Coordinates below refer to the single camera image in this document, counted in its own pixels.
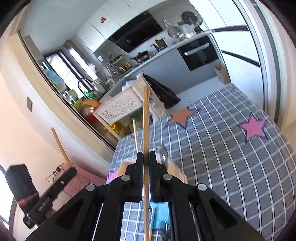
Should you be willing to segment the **yellow bowl in sink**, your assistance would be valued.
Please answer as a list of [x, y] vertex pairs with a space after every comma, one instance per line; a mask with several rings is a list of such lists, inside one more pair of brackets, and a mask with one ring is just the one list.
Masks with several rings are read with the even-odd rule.
[[86, 99], [82, 102], [80, 114], [86, 117], [93, 114], [94, 111], [100, 106], [100, 102], [94, 99]]

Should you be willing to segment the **black kitchen faucet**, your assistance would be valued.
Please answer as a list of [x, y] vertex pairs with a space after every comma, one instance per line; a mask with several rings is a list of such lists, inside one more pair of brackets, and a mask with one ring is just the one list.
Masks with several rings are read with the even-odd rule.
[[86, 78], [80, 78], [78, 80], [77, 87], [84, 96], [86, 96], [86, 93], [91, 93], [96, 91], [93, 85], [93, 81]]

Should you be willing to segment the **white perforated storage rack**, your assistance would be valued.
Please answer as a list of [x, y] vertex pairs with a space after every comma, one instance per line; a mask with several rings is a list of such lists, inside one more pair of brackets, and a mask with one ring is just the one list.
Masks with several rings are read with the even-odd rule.
[[93, 113], [118, 140], [121, 139], [121, 136], [117, 134], [110, 125], [143, 107], [144, 87], [149, 88], [149, 97], [152, 98], [152, 102], [149, 102], [149, 112], [152, 116], [160, 120], [169, 115], [169, 112], [165, 109], [164, 103], [160, 101], [156, 93], [152, 90], [147, 78], [144, 77], [143, 74], [139, 74], [137, 80], [129, 88], [106, 103], [101, 104]]

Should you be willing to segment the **black wok on stove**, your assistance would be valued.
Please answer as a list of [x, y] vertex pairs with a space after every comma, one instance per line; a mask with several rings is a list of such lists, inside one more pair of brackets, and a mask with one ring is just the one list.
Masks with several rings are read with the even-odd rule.
[[136, 61], [138, 64], [146, 61], [147, 59], [149, 59], [150, 55], [148, 53], [148, 51], [143, 51], [137, 54], [137, 56], [132, 57], [131, 60]]

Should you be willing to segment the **cardboard box on floor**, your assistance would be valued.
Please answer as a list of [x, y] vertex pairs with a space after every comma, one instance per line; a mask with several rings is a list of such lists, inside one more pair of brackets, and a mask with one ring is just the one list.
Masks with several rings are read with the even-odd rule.
[[223, 84], [229, 84], [231, 82], [227, 67], [224, 64], [215, 65], [214, 70], [216, 72], [218, 79]]

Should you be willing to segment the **grey checked tablecloth with stars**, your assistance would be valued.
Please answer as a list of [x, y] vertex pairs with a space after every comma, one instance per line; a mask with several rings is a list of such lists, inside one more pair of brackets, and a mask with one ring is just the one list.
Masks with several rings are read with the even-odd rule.
[[149, 148], [165, 146], [191, 185], [204, 183], [266, 240], [295, 210], [295, 152], [273, 120], [235, 85], [196, 101], [185, 128], [149, 127]]

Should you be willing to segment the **metal spoon in holder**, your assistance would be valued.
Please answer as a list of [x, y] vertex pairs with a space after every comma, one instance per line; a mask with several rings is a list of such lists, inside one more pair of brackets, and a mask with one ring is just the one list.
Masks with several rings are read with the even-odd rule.
[[168, 151], [165, 145], [161, 145], [155, 150], [156, 160], [159, 164], [163, 164], [166, 167], [169, 165]]

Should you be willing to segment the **beige utensil holder cup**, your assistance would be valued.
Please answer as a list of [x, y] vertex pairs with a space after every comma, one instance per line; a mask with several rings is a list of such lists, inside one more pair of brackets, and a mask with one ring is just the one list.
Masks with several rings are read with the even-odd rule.
[[[125, 174], [127, 166], [134, 164], [136, 159], [127, 159], [124, 160], [119, 168], [114, 171], [114, 177], [119, 177]], [[188, 184], [188, 177], [185, 173], [171, 160], [168, 159], [168, 162], [164, 164], [160, 159], [157, 159], [157, 163], [163, 164], [166, 166], [167, 173], [179, 178], [183, 183]]]

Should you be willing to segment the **long wooden chopstick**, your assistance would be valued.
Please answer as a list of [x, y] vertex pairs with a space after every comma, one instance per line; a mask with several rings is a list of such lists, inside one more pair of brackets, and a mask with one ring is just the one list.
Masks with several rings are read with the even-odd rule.
[[143, 153], [144, 153], [144, 235], [149, 241], [149, 87], [144, 86], [143, 100]]

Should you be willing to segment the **pink plastic stool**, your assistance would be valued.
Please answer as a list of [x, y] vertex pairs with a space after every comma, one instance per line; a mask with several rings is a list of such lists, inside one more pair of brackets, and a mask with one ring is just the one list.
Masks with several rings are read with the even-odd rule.
[[75, 176], [63, 189], [63, 191], [71, 197], [75, 196], [83, 187], [89, 184], [101, 186], [106, 183], [106, 178], [90, 173], [76, 165], [73, 166], [77, 170], [77, 176]]

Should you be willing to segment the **black garbage bag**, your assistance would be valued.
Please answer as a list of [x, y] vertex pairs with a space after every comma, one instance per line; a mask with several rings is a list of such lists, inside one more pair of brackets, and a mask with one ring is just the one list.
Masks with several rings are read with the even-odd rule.
[[151, 86], [159, 100], [164, 103], [166, 109], [172, 108], [181, 101], [181, 99], [167, 86], [148, 75], [143, 74], [143, 77]]

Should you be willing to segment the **black built-in oven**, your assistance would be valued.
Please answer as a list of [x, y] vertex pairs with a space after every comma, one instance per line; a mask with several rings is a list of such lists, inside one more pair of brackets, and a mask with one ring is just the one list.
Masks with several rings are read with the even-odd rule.
[[193, 40], [177, 50], [190, 71], [219, 59], [208, 36]]

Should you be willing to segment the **black range hood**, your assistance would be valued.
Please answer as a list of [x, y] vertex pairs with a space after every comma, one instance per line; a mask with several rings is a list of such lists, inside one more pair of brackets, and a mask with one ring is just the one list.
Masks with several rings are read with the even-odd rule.
[[149, 11], [139, 14], [108, 39], [127, 53], [141, 45], [163, 29]]

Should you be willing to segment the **brass pot on stove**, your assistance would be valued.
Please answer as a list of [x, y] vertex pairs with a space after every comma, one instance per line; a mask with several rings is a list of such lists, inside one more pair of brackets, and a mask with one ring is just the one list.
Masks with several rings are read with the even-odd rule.
[[151, 47], [154, 47], [159, 52], [159, 51], [167, 48], [167, 44], [166, 44], [164, 38], [160, 39], [160, 40], [156, 39], [154, 44], [151, 45]]

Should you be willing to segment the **black chair back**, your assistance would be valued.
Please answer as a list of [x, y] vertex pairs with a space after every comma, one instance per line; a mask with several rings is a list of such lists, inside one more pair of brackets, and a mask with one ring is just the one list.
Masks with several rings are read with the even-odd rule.
[[25, 164], [9, 166], [5, 178], [16, 202], [37, 193]]

